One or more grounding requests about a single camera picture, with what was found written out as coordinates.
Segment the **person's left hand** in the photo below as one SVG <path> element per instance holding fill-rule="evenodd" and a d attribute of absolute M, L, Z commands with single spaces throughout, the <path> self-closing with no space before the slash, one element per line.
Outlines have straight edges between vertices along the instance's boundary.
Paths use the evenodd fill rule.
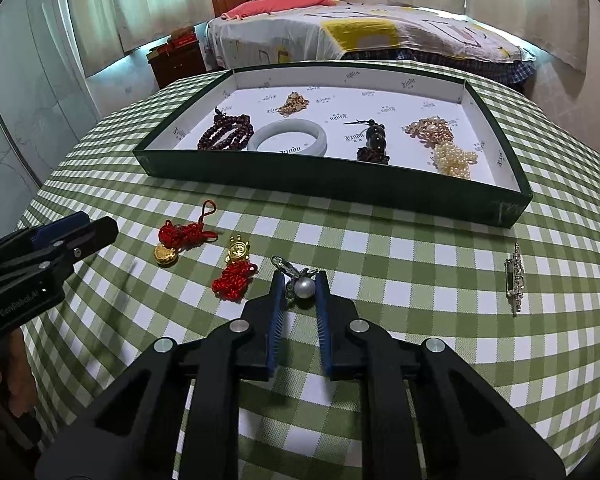
<path fill-rule="evenodd" d="M 9 392 L 8 406 L 15 417 L 35 408 L 38 390 L 21 328 L 14 330 L 6 340 L 6 346 L 0 349 L 0 385 L 2 382 Z"/>

